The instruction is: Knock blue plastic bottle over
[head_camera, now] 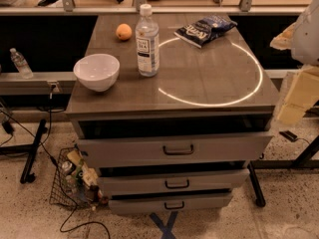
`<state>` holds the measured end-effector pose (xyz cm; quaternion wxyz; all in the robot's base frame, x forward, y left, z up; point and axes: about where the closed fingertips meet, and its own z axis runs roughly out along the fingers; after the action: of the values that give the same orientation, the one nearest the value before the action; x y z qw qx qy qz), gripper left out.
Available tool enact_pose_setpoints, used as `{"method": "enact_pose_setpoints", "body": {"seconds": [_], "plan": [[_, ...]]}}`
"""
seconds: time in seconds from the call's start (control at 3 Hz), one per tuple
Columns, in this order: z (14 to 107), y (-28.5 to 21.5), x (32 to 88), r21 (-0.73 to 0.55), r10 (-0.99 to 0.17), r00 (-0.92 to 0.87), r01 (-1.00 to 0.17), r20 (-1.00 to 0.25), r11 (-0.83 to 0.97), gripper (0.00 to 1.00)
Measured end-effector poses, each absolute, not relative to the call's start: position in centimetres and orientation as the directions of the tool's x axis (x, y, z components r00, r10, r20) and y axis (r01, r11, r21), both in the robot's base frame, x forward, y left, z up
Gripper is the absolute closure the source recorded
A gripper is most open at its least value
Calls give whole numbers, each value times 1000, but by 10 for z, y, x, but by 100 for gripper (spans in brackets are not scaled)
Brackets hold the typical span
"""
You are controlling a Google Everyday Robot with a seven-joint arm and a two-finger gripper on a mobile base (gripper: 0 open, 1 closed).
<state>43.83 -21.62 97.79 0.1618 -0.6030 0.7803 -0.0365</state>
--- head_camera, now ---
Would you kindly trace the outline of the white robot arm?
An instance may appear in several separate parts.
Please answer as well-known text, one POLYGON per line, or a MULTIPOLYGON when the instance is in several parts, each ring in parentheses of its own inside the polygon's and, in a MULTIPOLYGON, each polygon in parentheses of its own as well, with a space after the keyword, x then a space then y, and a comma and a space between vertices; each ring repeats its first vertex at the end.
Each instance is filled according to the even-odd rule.
POLYGON ((270 42, 277 50, 290 50, 294 60, 319 65, 319 0, 312 0, 298 19, 270 42))

